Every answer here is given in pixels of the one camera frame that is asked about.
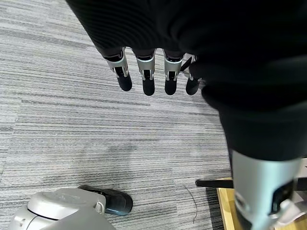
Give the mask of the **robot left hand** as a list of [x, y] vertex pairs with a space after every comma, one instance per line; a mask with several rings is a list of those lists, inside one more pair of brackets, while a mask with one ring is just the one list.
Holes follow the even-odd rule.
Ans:
[[128, 46], [194, 55], [195, 91], [219, 113], [236, 213], [267, 230], [288, 209], [307, 153], [304, 0], [70, 0], [102, 55]]

